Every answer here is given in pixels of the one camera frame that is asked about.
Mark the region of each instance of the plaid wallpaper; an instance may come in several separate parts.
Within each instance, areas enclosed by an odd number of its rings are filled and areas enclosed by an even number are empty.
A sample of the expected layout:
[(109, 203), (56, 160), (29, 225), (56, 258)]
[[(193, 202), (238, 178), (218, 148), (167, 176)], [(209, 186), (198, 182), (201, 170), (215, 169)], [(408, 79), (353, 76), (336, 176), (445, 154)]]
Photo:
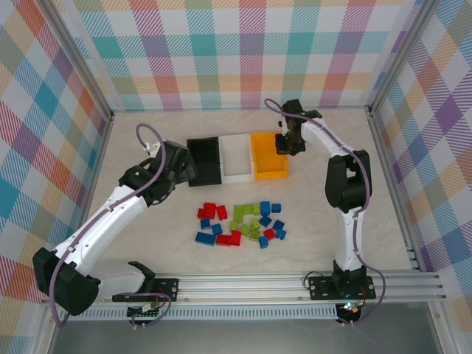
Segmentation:
[(32, 343), (32, 256), (77, 228), (104, 129), (33, 0), (0, 0), (0, 353)]
[(414, 236), (472, 353), (472, 1), (443, 0), (378, 123)]
[(126, 110), (258, 108), (265, 97), (365, 105), (420, 2), (55, 0), (109, 102)]

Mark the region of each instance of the lime green block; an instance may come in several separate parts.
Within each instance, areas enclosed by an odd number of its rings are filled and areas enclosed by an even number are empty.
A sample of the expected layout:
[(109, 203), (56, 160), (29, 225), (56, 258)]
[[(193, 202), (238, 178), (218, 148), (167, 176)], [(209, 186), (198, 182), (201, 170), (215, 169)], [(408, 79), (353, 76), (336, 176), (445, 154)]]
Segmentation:
[(252, 241), (258, 241), (260, 237), (260, 231), (259, 230), (251, 230), (251, 233), (249, 234), (249, 239)]
[(246, 225), (245, 223), (241, 226), (241, 233), (244, 235), (244, 236), (247, 236), (249, 235), (249, 233), (251, 232), (251, 227)]
[(260, 215), (260, 204), (253, 204), (252, 205), (252, 214), (253, 215)]
[(243, 213), (244, 213), (244, 215), (252, 214), (252, 204), (244, 204), (243, 205)]
[(236, 231), (237, 230), (237, 221), (234, 220), (231, 223), (229, 223), (229, 231)]
[(258, 230), (260, 229), (260, 222), (258, 221), (258, 219), (252, 219), (251, 221), (251, 228), (253, 230)]
[(243, 222), (243, 206), (242, 205), (235, 205), (235, 221), (238, 223)]

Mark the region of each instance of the toy block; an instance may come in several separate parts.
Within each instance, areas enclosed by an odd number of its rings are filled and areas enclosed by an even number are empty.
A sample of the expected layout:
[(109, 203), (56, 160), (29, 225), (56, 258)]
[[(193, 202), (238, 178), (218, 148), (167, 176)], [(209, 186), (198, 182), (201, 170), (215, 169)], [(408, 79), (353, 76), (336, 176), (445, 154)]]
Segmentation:
[(252, 214), (252, 204), (244, 204), (243, 205), (243, 214), (244, 215)]
[(259, 244), (261, 249), (266, 249), (268, 247), (268, 240), (266, 236), (259, 237)]
[(237, 221), (233, 220), (229, 223), (229, 231), (236, 231), (237, 230)]
[(283, 229), (285, 223), (283, 223), (282, 221), (280, 220), (275, 220), (275, 223), (274, 225), (272, 226), (272, 229)]
[(203, 243), (204, 245), (214, 246), (216, 241), (216, 236), (205, 234), (203, 232), (197, 232), (197, 237), (195, 238), (195, 242)]
[(282, 211), (282, 205), (280, 204), (272, 204), (272, 212), (281, 212)]
[(260, 214), (262, 216), (269, 216), (271, 213), (271, 204), (268, 201), (260, 202)]
[(214, 235), (219, 235), (223, 233), (223, 229), (219, 223), (212, 226), (212, 231)]
[(287, 235), (287, 232), (282, 229), (277, 229), (277, 238), (280, 240), (283, 240), (285, 236)]
[(258, 230), (260, 229), (260, 222), (257, 219), (252, 219), (251, 221), (251, 228), (253, 230)]
[(272, 222), (272, 219), (269, 216), (262, 216), (259, 222), (262, 226), (267, 227)]
[(211, 226), (209, 225), (209, 219), (201, 219), (200, 220), (200, 227), (202, 230), (209, 229)]
[(260, 237), (260, 231), (259, 230), (251, 230), (249, 233), (249, 239), (252, 241), (258, 241)]
[(214, 219), (216, 214), (216, 204), (215, 203), (204, 203), (204, 209), (208, 214), (208, 218)]
[(226, 207), (224, 205), (217, 206), (216, 213), (218, 214), (218, 219), (220, 220), (226, 220), (228, 218), (228, 212), (226, 211)]
[(197, 214), (197, 218), (199, 219), (207, 219), (208, 218), (208, 213), (205, 209), (199, 209), (198, 210), (198, 214)]
[(230, 246), (231, 245), (231, 235), (219, 234), (216, 237), (216, 244), (219, 246)]
[(251, 232), (251, 227), (246, 225), (245, 223), (241, 226), (241, 233), (244, 235), (244, 236), (247, 236), (249, 235), (249, 233)]
[(275, 231), (273, 229), (268, 229), (264, 231), (264, 236), (267, 237), (267, 240), (273, 240), (275, 238)]
[(243, 206), (235, 205), (235, 220), (238, 223), (242, 223), (244, 220)]
[(260, 215), (260, 204), (252, 204), (252, 214), (253, 215)]
[(231, 246), (239, 246), (241, 244), (241, 232), (231, 232)]

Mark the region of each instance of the red block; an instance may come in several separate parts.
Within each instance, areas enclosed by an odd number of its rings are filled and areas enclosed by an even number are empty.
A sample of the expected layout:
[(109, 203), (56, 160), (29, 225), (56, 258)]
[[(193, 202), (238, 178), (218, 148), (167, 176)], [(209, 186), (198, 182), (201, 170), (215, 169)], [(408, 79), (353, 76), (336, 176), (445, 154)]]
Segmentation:
[(231, 235), (223, 235), (219, 234), (216, 237), (216, 244), (219, 246), (230, 246), (231, 245), (232, 236)]
[(199, 219), (207, 219), (208, 218), (208, 213), (205, 209), (199, 209), (198, 210), (198, 214), (197, 214), (197, 218)]
[(215, 218), (215, 214), (216, 214), (216, 204), (215, 203), (204, 203), (204, 209), (206, 210), (208, 218), (210, 218), (210, 219)]
[(241, 244), (241, 231), (231, 231), (231, 246), (239, 246)]
[(267, 229), (264, 231), (264, 236), (268, 241), (273, 240), (275, 238), (275, 232), (273, 229)]
[(224, 205), (217, 206), (216, 213), (218, 214), (218, 219), (220, 220), (226, 220), (228, 218), (228, 212), (226, 211), (226, 207)]

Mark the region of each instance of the marble surface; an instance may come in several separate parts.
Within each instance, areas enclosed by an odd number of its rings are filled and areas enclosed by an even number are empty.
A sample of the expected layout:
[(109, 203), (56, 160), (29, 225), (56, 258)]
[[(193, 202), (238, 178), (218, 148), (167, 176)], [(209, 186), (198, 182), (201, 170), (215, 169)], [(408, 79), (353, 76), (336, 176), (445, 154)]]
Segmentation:
[[(365, 260), (383, 270), (410, 268), (364, 111), (325, 109), (321, 113), (347, 144), (370, 154), (373, 194), (364, 216)], [(267, 110), (118, 113), (91, 212), (111, 194), (126, 169), (147, 157), (134, 133), (140, 122), (151, 124), (166, 139), (185, 145), (188, 138), (277, 130), (278, 120), (279, 116)], [(155, 140), (151, 133), (142, 131), (145, 141)], [(193, 188), (178, 185), (163, 204), (152, 206), (124, 228), (102, 254), (96, 268), (138, 260), (158, 273), (331, 270), (339, 228), (336, 212), (325, 198), (326, 168), (324, 151), (307, 146), (305, 153), (289, 159), (290, 175), (284, 180)], [(234, 204), (262, 200), (282, 204), (277, 218), (285, 222), (288, 233), (284, 241), (273, 240), (263, 250), (246, 238), (240, 247), (211, 247), (195, 242), (200, 230), (196, 213), (203, 202), (225, 204), (231, 218)], [(228, 221), (222, 224), (223, 230), (229, 230)]]

